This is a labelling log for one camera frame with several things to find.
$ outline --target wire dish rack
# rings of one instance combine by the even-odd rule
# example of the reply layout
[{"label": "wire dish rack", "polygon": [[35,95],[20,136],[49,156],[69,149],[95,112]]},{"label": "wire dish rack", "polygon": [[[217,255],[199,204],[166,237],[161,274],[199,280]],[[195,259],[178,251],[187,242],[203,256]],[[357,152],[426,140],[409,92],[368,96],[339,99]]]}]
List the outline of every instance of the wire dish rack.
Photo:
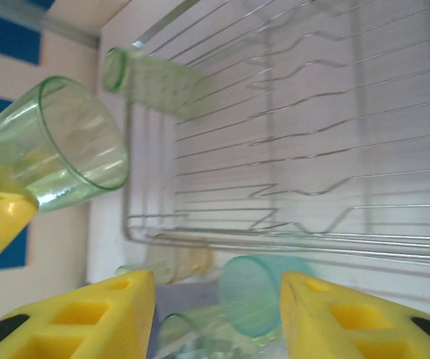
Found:
[{"label": "wire dish rack", "polygon": [[430,263],[430,0],[186,0],[134,46],[210,90],[126,102],[129,239]]}]

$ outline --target chrome wire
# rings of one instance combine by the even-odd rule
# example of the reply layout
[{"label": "chrome wire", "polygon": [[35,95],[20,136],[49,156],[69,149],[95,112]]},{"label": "chrome wire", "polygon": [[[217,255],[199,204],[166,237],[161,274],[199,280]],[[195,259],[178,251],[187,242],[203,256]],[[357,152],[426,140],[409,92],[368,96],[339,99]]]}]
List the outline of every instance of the chrome wire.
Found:
[{"label": "chrome wire", "polygon": [[[367,61],[383,57],[385,55],[393,54],[395,52],[402,52],[409,48],[430,42],[430,35],[423,39],[412,40],[410,42],[403,43],[401,46],[396,46],[383,52],[378,52],[374,55],[365,57],[357,57],[348,62],[337,62],[332,61],[329,58],[314,58],[313,60],[307,61],[295,67],[284,76],[268,76],[269,73],[276,67],[277,57],[283,54],[293,54],[293,58],[296,59],[296,52],[300,44],[304,41],[308,41],[310,38],[318,37],[323,40],[340,43],[343,41],[360,41],[359,38],[371,31],[376,31],[380,28],[385,28],[388,25],[402,20],[409,19],[420,13],[429,12],[430,4],[421,8],[412,9],[408,8],[405,13],[397,14],[390,19],[383,19],[377,24],[370,25],[367,28],[359,28],[356,31],[354,28],[351,29],[351,33],[348,35],[338,35],[329,31],[315,30],[302,34],[296,37],[296,39],[283,49],[274,49],[276,36],[281,36],[281,31],[289,29],[293,25],[295,15],[302,8],[313,7],[317,11],[321,11],[333,18],[338,16],[352,16],[355,11],[359,11],[367,5],[375,6],[379,0],[367,0],[364,2],[358,1],[355,6],[351,6],[347,10],[334,10],[333,7],[328,4],[321,2],[320,0],[306,0],[301,1],[291,6],[288,10],[283,10],[274,16],[266,16],[268,10],[273,8],[280,0],[267,0],[261,5],[247,9],[247,12],[242,16],[236,17],[232,22],[223,24],[219,29],[212,31],[208,36],[202,36],[197,38],[189,46],[181,46],[176,53],[169,55],[170,60],[178,59],[183,55],[183,59],[189,57],[191,51],[197,49],[200,45],[207,43],[210,40],[216,40],[219,34],[225,31],[232,31],[233,33],[227,40],[216,43],[210,49],[203,53],[196,54],[192,59],[185,60],[184,63],[190,67],[197,67],[202,69],[201,65],[206,63],[208,60],[217,60],[224,54],[227,54],[231,49],[239,47],[244,49],[248,46],[259,46],[262,51],[257,53],[255,56],[246,56],[242,59],[236,59],[233,63],[225,65],[215,72],[205,73],[201,81],[211,80],[217,78],[220,74],[237,66],[248,65],[253,68],[257,67],[255,71],[248,75],[242,76],[241,79],[234,79],[231,82],[224,82],[219,88],[212,89],[208,93],[198,97],[195,102],[201,102],[210,97],[215,98],[217,95],[223,95],[228,89],[239,86],[240,91],[246,90],[258,90],[256,93],[250,93],[248,96],[231,100],[228,104],[223,104],[220,107],[209,110],[208,112],[197,114],[192,118],[178,121],[176,123],[175,131],[180,136],[174,139],[175,145],[180,145],[190,139],[194,139],[196,144],[203,144],[205,138],[200,136],[207,136],[206,139],[216,138],[220,136],[220,131],[225,129],[235,129],[237,126],[242,126],[250,121],[256,121],[262,117],[263,120],[267,121],[269,126],[276,123],[277,118],[275,117],[280,111],[292,111],[296,106],[306,102],[315,102],[323,98],[340,98],[343,96],[356,93],[358,91],[367,90],[373,87],[380,87],[393,82],[401,82],[406,79],[411,79],[415,76],[430,75],[430,66],[427,69],[417,69],[408,74],[398,75],[396,77],[390,77],[389,79],[383,79],[381,81],[373,82],[365,85],[363,82],[357,82],[352,88],[345,88],[333,91],[320,91],[313,95],[304,96],[300,99],[292,100],[292,102],[276,106],[273,106],[273,102],[269,100],[270,96],[276,91],[279,91],[284,82],[296,81],[296,76],[303,70],[313,65],[327,67],[331,69],[345,69],[348,67],[356,67],[357,65],[364,64]],[[214,16],[218,16],[224,10],[229,9],[229,6],[235,2],[235,0],[223,0],[216,4],[211,10],[204,14],[198,14],[196,20],[187,24],[182,28],[181,31],[175,32],[168,37],[168,40],[162,42],[153,51],[152,54],[157,54],[163,50],[168,44],[180,41],[185,38],[188,33],[193,34],[196,31],[197,26],[203,26],[204,22],[208,19],[212,19]],[[244,20],[250,17],[256,17],[259,25],[245,28],[242,31],[234,31],[234,26],[240,24]],[[256,76],[263,75],[263,79],[253,82]],[[193,120],[203,120],[205,117],[217,117],[222,118],[223,111],[230,108],[243,108],[247,107],[250,101],[266,102],[265,111],[258,111],[252,114],[248,114],[246,117],[236,118],[231,123],[224,123],[220,126],[216,126],[212,129],[204,128],[203,130],[195,133],[190,133],[189,126]],[[336,232],[340,224],[344,222],[353,212],[364,211],[364,210],[409,210],[409,209],[422,209],[430,211],[430,203],[416,203],[416,201],[409,200],[406,202],[412,203],[396,203],[396,204],[383,204],[374,203],[362,206],[343,206],[340,211],[334,213],[333,218],[328,218],[328,224],[322,229],[313,229],[307,226],[302,221],[296,220],[296,218],[290,218],[284,213],[284,221],[278,220],[277,216],[281,212],[280,204],[277,201],[273,201],[272,198],[281,195],[293,194],[293,198],[283,197],[283,200],[294,201],[296,196],[303,197],[319,197],[331,192],[335,192],[337,189],[348,186],[350,182],[354,181],[368,181],[380,178],[394,178],[394,177],[412,177],[417,178],[422,174],[430,174],[430,166],[419,169],[399,169],[399,171],[376,171],[377,173],[364,173],[358,171],[359,174],[341,177],[334,180],[331,184],[324,185],[321,189],[316,191],[308,191],[305,188],[296,188],[293,185],[287,185],[283,183],[276,176],[267,176],[266,178],[256,180],[255,183],[245,183],[240,185],[223,185],[221,183],[214,184],[215,182],[204,182],[203,179],[206,177],[198,176],[201,174],[216,174],[222,171],[234,170],[240,168],[258,168],[259,166],[266,166],[270,168],[269,173],[276,171],[276,164],[281,162],[296,162],[296,161],[308,161],[311,159],[343,154],[351,151],[360,151],[365,149],[373,149],[376,147],[386,146],[404,146],[407,143],[417,143],[418,141],[430,141],[430,133],[424,133],[423,135],[416,135],[414,137],[400,136],[401,138],[392,141],[364,141],[360,145],[344,147],[335,150],[325,150],[320,152],[309,153],[305,155],[292,155],[292,156],[281,156],[276,157],[273,151],[268,151],[268,147],[272,144],[276,144],[281,140],[294,139],[301,136],[314,136],[320,133],[329,134],[330,130],[351,123],[358,120],[372,120],[375,117],[384,115],[394,115],[402,113],[403,111],[413,111],[421,108],[428,108],[430,106],[430,99],[425,99],[424,102],[417,102],[410,105],[404,104],[403,106],[392,106],[391,108],[377,108],[376,111],[371,113],[357,113],[357,116],[349,117],[336,123],[328,124],[318,128],[311,129],[305,132],[293,132],[293,133],[281,133],[275,134],[274,132],[267,129],[266,133],[261,136],[254,136],[252,138],[243,138],[235,140],[234,143],[223,142],[222,138],[218,142],[218,146],[196,148],[196,146],[189,146],[186,144],[183,147],[183,151],[176,150],[174,157],[174,163],[178,167],[182,168],[180,163],[188,163],[187,171],[179,171],[173,175],[170,181],[176,181],[180,184],[180,181],[184,181],[186,177],[190,177],[190,181],[194,181],[193,187],[189,186],[178,186],[174,191],[175,197],[174,203],[183,202],[177,200],[178,197],[183,197],[183,205],[177,204],[173,211],[169,211],[165,205],[165,200],[162,198],[158,202],[159,213],[148,213],[148,199],[144,196],[141,198],[143,213],[139,214],[128,214],[126,216],[127,221],[124,222],[125,234],[131,240],[143,242],[147,244],[156,243],[158,245],[178,245],[183,247],[197,247],[199,244],[199,236],[203,236],[203,243],[210,245],[213,248],[220,250],[232,250],[232,249],[243,249],[250,251],[312,251],[321,253],[332,253],[332,254],[347,254],[347,255],[358,255],[362,257],[376,257],[383,259],[395,259],[395,260],[412,260],[412,261],[426,261],[430,262],[430,235],[426,234],[388,234],[388,233],[355,233],[355,232]],[[159,138],[165,140],[165,135],[162,134],[164,127],[160,127]],[[151,141],[150,135],[146,133],[146,137],[143,141]],[[215,151],[226,150],[227,153],[236,153],[240,147],[249,149],[250,147],[265,146],[266,152],[270,153],[267,159],[256,161],[240,160],[241,163],[226,163],[226,165],[213,166],[209,165],[206,168],[202,166],[196,169],[193,167],[196,156],[206,156]],[[167,147],[162,147],[162,152],[166,151]],[[164,162],[159,162],[159,172],[164,173],[163,167]],[[223,178],[231,178],[231,174],[224,174]],[[144,177],[144,186],[148,186],[148,177]],[[243,217],[237,217],[237,214],[249,214],[251,213],[250,219]],[[158,219],[158,224],[153,224],[153,221],[149,221],[150,218]],[[167,228],[164,222],[164,218],[175,218],[177,225],[175,227]],[[235,227],[230,225],[223,226],[223,222],[220,222],[219,218],[226,224],[233,224]],[[133,230],[137,230],[139,233],[143,233],[141,236],[138,235],[136,238],[130,234]]]}]

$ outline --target white surface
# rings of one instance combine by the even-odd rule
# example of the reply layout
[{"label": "white surface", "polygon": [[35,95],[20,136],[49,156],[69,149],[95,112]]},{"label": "white surface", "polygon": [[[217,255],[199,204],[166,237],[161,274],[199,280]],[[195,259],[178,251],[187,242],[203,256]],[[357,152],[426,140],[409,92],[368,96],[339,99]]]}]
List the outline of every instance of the white surface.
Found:
[{"label": "white surface", "polygon": [[[44,34],[41,64],[0,56],[0,97],[16,99],[50,75],[92,87],[96,52]],[[25,304],[73,290],[85,282],[88,204],[36,217],[29,227],[28,265],[0,270],[0,317]]]},{"label": "white surface", "polygon": [[130,0],[57,0],[49,12],[80,29],[98,33]]}]

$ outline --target glass cup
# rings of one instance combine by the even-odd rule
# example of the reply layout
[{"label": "glass cup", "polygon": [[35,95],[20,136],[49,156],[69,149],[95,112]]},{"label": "glass cup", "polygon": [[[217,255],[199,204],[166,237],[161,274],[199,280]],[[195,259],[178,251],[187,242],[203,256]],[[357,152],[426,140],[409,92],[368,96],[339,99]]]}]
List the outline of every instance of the glass cup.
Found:
[{"label": "glass cup", "polygon": [[138,48],[114,47],[105,56],[102,86],[133,102],[188,119],[203,111],[198,101],[207,81],[194,68],[143,53]]},{"label": "glass cup", "polygon": [[49,77],[0,114],[0,192],[37,200],[39,212],[123,186],[123,136],[85,86]]},{"label": "glass cup", "polygon": [[260,346],[251,359],[289,359],[286,342],[283,336],[272,340],[272,342]]},{"label": "glass cup", "polygon": [[214,252],[206,248],[170,248],[176,254],[174,282],[207,273],[214,262]]},{"label": "glass cup", "polygon": [[168,316],[159,329],[158,343],[158,359],[248,359],[259,350],[251,338],[231,328],[218,305]]},{"label": "glass cup", "polygon": [[147,255],[142,263],[128,264],[119,267],[115,275],[149,269],[153,271],[156,284],[168,284],[176,272],[176,248],[148,246]]},{"label": "glass cup", "polygon": [[262,337],[281,326],[279,301],[285,271],[313,275],[302,259],[269,254],[235,257],[223,267],[219,297],[228,321],[239,333]]}]

